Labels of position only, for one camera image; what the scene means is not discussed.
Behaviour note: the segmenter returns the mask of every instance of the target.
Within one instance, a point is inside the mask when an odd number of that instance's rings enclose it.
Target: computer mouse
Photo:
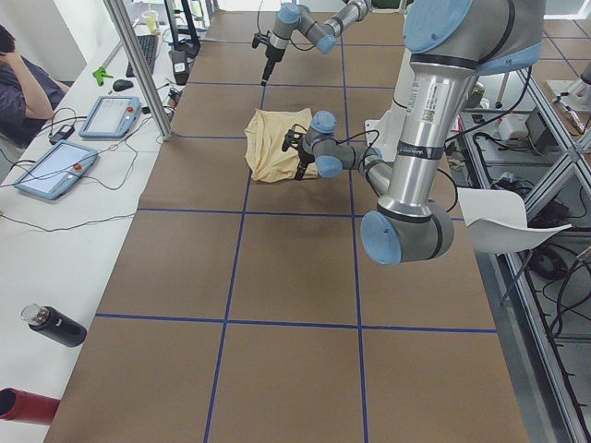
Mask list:
[[[128,90],[129,88],[133,88],[133,81],[131,80],[123,80],[120,78],[113,83],[113,90],[115,92],[121,92],[122,90]]]

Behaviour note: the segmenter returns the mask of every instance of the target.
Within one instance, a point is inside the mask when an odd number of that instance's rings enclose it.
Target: table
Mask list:
[[[291,51],[265,90],[255,19],[211,21],[46,442],[527,441],[461,213],[444,256],[384,268],[358,175],[249,179],[254,108],[331,110],[344,138],[389,107],[368,64],[400,65],[402,17]]]
[[[107,78],[104,86],[99,87],[91,75],[118,43],[119,38],[113,32],[59,108],[70,107],[77,115],[85,115],[97,97],[108,94],[117,78],[125,78],[127,57],[123,49],[106,66],[107,72],[115,78]],[[166,44],[161,45],[153,78],[157,87],[167,83],[167,78],[174,78]],[[135,84],[133,89],[124,91],[122,95],[142,98],[137,82]],[[160,93],[165,98],[168,88],[160,89]],[[69,110],[60,111],[55,120],[72,114]],[[132,130],[137,129],[146,118],[142,115]],[[153,120],[148,120],[129,139],[138,157],[128,179],[117,191],[107,190],[90,179],[82,179],[56,202],[47,202],[27,197],[12,186],[2,187],[0,210],[8,217],[46,228],[133,214],[160,150],[159,134]],[[78,131],[69,139],[97,150],[104,150],[113,143],[82,140]],[[35,138],[21,158],[36,160],[50,147],[47,136],[41,135]],[[134,152],[125,145],[106,151],[89,170],[89,176],[102,180],[108,186],[118,186],[133,157]],[[19,168],[14,168],[4,185],[13,183],[21,174]],[[20,311],[29,303],[52,305],[89,327],[130,223],[131,218],[125,218],[67,232],[43,233],[0,219],[0,280],[3,287],[3,309],[0,313],[3,343],[0,359],[3,364],[0,365],[0,379],[3,387],[62,397],[81,348],[66,348],[30,331],[19,318]],[[47,429],[47,426],[0,422],[0,436],[4,441],[42,441]]]

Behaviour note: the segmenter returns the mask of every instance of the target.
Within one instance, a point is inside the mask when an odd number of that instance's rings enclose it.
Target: tablet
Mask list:
[[[99,97],[79,131],[82,138],[122,138],[141,111],[138,97]]]
[[[54,200],[94,164],[99,153],[67,140],[58,141],[14,184],[16,189],[36,197]]]

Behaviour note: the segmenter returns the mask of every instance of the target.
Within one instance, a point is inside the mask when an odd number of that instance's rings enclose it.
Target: white desk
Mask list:
[[[113,51],[118,41],[114,32],[82,72],[60,107],[71,107],[78,115],[86,115],[98,96],[107,95],[116,79],[125,78],[127,57],[123,49],[105,67],[107,73],[115,78],[107,78],[99,87],[91,74]],[[153,77],[157,88],[168,81],[166,78],[174,78],[166,44],[160,46]],[[133,78],[132,81],[136,86],[121,94],[139,96],[142,105],[145,105],[137,81]],[[159,92],[164,98],[168,88]],[[56,120],[71,115],[70,111],[64,110]],[[147,116],[142,115],[134,129],[145,118]],[[80,126],[81,123],[78,123],[76,134],[70,140],[97,150],[104,150],[114,143],[81,140],[78,136]],[[139,155],[131,175],[117,191],[110,191],[85,179],[56,202],[47,202],[27,197],[12,186],[2,187],[0,210],[8,217],[46,228],[132,214],[156,161],[161,142],[159,136],[158,128],[151,119],[129,139],[129,144]],[[41,135],[35,138],[21,158],[36,160],[50,147],[47,136]],[[122,144],[117,150],[101,154],[89,170],[89,176],[109,186],[118,186],[132,158],[133,152]],[[4,184],[13,183],[21,174],[22,170],[14,168]],[[19,318],[20,311],[29,303],[51,305],[89,327],[130,224],[131,218],[127,218],[67,232],[44,233],[0,219],[0,389],[15,388],[62,397],[80,347],[67,348],[29,330]],[[41,442],[47,429],[48,426],[0,421],[0,441]]]

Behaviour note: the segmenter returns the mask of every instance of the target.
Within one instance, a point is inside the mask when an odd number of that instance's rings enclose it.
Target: robotic arm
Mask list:
[[[326,20],[323,24],[312,17],[306,6],[283,3],[275,18],[271,34],[257,32],[252,41],[252,47],[259,47],[260,43],[267,46],[265,55],[267,65],[263,71],[261,86],[266,86],[275,64],[283,60],[287,43],[295,30],[304,35],[323,54],[331,51],[343,31],[356,21],[360,21],[369,12],[370,0],[343,0],[348,5],[340,12]]]
[[[370,6],[369,1],[349,2],[345,9],[359,4],[364,10]],[[333,135],[336,121],[327,112],[314,116],[303,137],[287,134],[283,147],[298,149],[298,169],[305,170],[308,163],[316,162],[322,177],[357,169],[376,191],[377,209],[361,224],[364,248],[374,261],[395,264],[431,259],[444,254],[452,244],[452,220],[428,199],[450,126],[477,76],[510,72],[536,62],[541,53],[545,4],[545,0],[413,3],[404,25],[404,42],[412,53],[410,66],[415,79],[393,166],[371,147],[338,146]],[[283,29],[285,21],[279,14],[275,28]],[[301,30],[299,21],[292,20],[291,31]],[[326,24],[319,26],[328,29]],[[283,51],[291,31],[279,32],[285,43]]]

